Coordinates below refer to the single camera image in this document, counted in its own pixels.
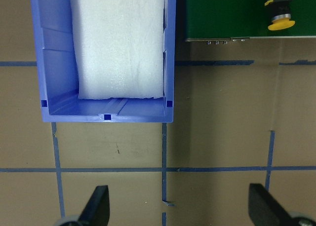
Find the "white foam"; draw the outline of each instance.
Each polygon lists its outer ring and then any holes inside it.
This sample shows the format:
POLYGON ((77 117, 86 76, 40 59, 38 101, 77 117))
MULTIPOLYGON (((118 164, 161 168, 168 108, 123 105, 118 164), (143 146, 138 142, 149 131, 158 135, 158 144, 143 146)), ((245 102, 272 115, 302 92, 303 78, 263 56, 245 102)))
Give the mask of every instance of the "white foam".
POLYGON ((164 0, 71 0, 80 99, 163 96, 164 0))

